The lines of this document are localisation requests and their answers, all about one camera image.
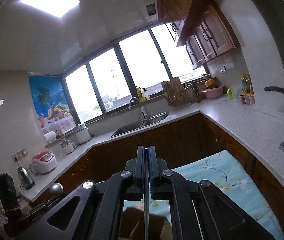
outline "kitchen sink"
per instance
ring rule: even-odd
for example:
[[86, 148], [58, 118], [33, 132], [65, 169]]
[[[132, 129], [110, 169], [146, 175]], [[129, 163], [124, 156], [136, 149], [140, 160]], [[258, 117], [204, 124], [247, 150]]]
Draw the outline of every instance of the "kitchen sink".
[[153, 123], [157, 123], [161, 120], [164, 120], [167, 116], [168, 116], [168, 113], [165, 112], [162, 114], [151, 116], [148, 120], [142, 120], [142, 121], [129, 123], [117, 129], [117, 131], [110, 138], [120, 135], [120, 134], [131, 132], [133, 130], [139, 129], [141, 127], [144, 127], [144, 126], [147, 126]]
[[145, 121], [144, 126], [147, 126], [147, 125], [159, 122], [161, 120], [164, 120], [167, 116], [168, 116], [168, 113], [166, 113], [166, 112], [162, 113], [162, 114], [158, 114], [158, 115], [152, 116], [152, 117], [150, 117], [150, 119]]

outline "light blue tablecloth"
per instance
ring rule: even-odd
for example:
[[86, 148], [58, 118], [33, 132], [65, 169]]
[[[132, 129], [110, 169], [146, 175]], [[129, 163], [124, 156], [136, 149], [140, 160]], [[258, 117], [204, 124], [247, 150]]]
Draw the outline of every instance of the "light blue tablecloth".
[[[268, 230], [276, 240], [284, 240], [279, 222], [269, 204], [241, 164], [227, 150], [173, 170], [191, 181], [210, 180]], [[171, 223], [169, 202], [167, 200], [154, 201], [151, 196], [149, 197], [149, 213], [166, 216]], [[143, 201], [125, 201], [123, 211], [129, 206], [144, 209]]]

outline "pan handle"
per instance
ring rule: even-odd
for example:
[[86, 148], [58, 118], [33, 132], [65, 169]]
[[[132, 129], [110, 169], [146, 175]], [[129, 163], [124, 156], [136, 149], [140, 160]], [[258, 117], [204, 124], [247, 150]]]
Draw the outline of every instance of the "pan handle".
[[275, 86], [271, 86], [271, 87], [265, 87], [264, 88], [264, 91], [274, 91], [274, 92], [279, 92], [279, 93], [282, 93], [284, 94], [284, 88], [281, 88], [281, 87], [275, 87]]

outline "blue poster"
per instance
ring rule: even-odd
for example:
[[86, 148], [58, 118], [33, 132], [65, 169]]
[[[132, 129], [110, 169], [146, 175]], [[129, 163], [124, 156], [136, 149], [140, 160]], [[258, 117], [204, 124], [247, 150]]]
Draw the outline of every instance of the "blue poster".
[[75, 126], [59, 77], [29, 76], [32, 100], [43, 133]]

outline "wall outlet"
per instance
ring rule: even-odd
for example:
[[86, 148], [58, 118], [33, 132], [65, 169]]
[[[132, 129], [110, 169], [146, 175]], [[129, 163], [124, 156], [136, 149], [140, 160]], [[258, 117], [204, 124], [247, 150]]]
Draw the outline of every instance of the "wall outlet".
[[12, 158], [14, 160], [14, 162], [18, 162], [19, 160], [21, 160], [22, 158], [24, 158], [26, 155], [29, 155], [29, 152], [27, 151], [27, 149], [23, 149], [18, 151], [17, 153], [14, 153], [12, 155]]
[[219, 72], [220, 72], [220, 74], [224, 74], [224, 73], [226, 73], [226, 72], [227, 72], [227, 70], [226, 70], [225, 66], [220, 67], [220, 68], [219, 68]]

